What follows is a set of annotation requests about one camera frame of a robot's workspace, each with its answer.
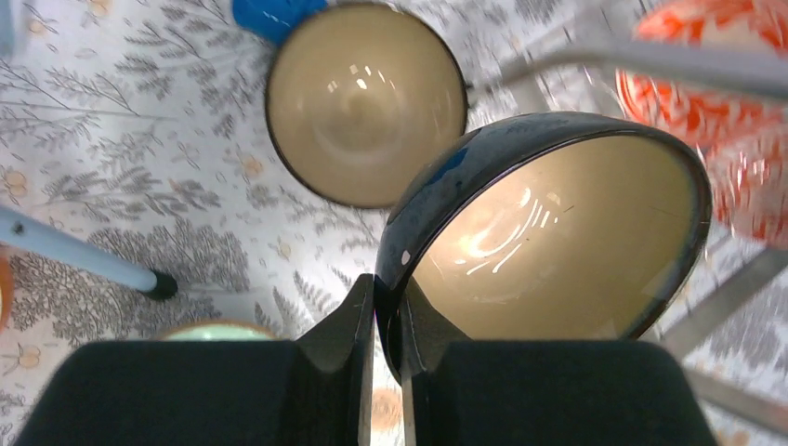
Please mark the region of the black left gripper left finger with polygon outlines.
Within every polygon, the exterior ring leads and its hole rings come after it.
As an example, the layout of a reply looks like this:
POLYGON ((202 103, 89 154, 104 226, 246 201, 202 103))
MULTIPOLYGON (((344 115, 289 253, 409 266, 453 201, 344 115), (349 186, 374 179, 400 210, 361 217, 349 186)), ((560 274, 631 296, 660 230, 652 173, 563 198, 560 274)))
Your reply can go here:
POLYGON ((57 369, 19 445, 366 445, 374 279, 297 340, 112 341, 57 369))

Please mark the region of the orange white bowl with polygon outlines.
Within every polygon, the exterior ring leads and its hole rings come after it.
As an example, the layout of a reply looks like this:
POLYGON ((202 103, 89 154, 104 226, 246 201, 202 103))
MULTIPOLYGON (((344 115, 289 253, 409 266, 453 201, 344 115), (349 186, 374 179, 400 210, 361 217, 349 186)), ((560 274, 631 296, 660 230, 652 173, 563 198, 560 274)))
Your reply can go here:
POLYGON ((14 279, 11 267, 4 256, 0 261, 0 283, 1 283, 1 330, 7 326, 14 300, 14 279))

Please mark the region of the brown ceramic bowl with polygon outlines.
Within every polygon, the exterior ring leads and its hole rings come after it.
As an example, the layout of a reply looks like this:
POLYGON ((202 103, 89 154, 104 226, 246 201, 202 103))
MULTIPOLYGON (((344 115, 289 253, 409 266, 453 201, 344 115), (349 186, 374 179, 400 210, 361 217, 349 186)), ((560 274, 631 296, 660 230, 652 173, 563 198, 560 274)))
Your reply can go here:
POLYGON ((425 22, 384 3, 349 3, 312 15, 280 46, 265 113, 302 185, 379 209, 465 133, 468 100, 452 51, 425 22))

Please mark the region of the light green celadon bowl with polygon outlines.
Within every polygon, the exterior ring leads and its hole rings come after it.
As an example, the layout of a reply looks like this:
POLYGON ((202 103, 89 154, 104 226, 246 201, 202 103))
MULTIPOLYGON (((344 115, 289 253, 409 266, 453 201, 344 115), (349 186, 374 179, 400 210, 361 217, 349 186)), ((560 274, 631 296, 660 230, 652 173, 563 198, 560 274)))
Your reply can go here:
POLYGON ((199 321, 178 326, 158 337, 164 341, 273 341, 270 330, 242 321, 199 321))

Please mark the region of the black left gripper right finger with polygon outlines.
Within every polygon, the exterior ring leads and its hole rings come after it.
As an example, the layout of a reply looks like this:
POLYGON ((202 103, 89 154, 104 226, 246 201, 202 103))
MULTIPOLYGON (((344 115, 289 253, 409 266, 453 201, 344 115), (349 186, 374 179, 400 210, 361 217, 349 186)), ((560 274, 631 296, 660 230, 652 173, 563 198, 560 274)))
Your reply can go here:
POLYGON ((474 341, 409 283, 400 305, 409 445, 713 445, 673 357, 641 341, 474 341))

